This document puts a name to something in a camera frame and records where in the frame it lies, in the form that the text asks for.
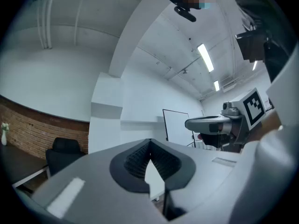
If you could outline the long ceiling light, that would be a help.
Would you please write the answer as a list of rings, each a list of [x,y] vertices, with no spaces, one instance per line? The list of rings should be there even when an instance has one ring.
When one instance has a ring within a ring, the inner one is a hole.
[[[206,64],[206,67],[208,69],[208,72],[212,72],[214,70],[214,66],[213,66],[213,63],[212,63],[212,60],[210,58],[210,55],[205,47],[204,44],[201,44],[197,47],[202,59],[204,60],[205,64]]]

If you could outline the white air conditioner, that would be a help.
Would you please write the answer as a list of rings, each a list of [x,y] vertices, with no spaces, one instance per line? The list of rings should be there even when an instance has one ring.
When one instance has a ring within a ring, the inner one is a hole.
[[[228,92],[230,90],[232,90],[233,88],[235,88],[235,86],[237,85],[236,82],[231,82],[231,83],[228,83],[228,84],[225,84],[223,87],[222,87],[222,91],[225,93],[225,92]]]

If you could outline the black office chair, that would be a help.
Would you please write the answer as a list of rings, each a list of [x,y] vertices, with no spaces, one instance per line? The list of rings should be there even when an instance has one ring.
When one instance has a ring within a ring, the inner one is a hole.
[[[77,140],[55,138],[52,148],[45,151],[50,175],[55,175],[84,155]]]

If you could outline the white table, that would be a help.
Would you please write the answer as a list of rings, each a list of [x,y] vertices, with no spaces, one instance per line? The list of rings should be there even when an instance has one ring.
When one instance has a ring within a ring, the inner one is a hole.
[[[162,196],[165,192],[165,183],[152,161],[149,161],[147,165],[145,182],[149,185],[150,200],[159,200],[160,196]]]

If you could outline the black-framed whiteboard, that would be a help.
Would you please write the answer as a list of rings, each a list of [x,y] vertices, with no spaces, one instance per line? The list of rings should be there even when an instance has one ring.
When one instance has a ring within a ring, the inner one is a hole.
[[[185,121],[189,119],[188,113],[163,109],[163,116],[168,142],[196,147],[193,131],[185,127]]]

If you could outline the dark desk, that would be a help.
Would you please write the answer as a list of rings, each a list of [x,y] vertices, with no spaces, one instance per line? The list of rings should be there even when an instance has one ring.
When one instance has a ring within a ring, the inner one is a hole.
[[[13,188],[17,188],[43,172],[50,175],[46,160],[30,155],[13,145],[0,145],[0,160]]]

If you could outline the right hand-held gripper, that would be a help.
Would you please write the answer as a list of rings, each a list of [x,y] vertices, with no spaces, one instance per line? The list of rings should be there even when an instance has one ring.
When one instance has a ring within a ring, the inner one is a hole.
[[[188,119],[185,127],[201,133],[200,139],[205,145],[220,151],[242,151],[251,131],[265,116],[261,97],[254,88],[224,102],[220,115]]]

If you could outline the black chest-mounted monitor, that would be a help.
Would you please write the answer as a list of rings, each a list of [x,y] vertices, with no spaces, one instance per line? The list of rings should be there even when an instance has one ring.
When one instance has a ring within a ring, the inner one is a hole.
[[[250,63],[264,61],[264,44],[267,41],[263,31],[252,30],[235,35],[244,60]]]

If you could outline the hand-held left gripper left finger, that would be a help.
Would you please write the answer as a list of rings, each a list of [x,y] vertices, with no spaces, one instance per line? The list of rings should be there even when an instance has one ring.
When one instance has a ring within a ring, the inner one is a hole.
[[[85,155],[46,181],[33,201],[63,224],[166,224],[150,199],[150,140]]]

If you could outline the white vase with flowers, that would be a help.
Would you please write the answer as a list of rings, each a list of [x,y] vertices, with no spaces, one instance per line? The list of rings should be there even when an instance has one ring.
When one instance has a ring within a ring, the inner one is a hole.
[[[1,129],[2,129],[1,143],[2,143],[2,145],[6,146],[7,145],[7,133],[9,132],[9,124],[2,123]]]

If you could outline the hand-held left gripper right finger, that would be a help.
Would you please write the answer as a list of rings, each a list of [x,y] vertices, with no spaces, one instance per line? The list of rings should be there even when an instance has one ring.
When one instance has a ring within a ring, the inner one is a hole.
[[[235,185],[229,180],[239,154],[150,141],[150,156],[164,181],[164,212],[152,220],[229,220]]]

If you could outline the person's right forearm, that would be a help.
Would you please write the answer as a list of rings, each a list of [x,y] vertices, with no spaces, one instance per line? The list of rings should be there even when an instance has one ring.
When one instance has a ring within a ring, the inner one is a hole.
[[[267,133],[277,130],[281,126],[281,121],[276,109],[270,110],[266,116],[249,133],[245,144],[259,141]]]

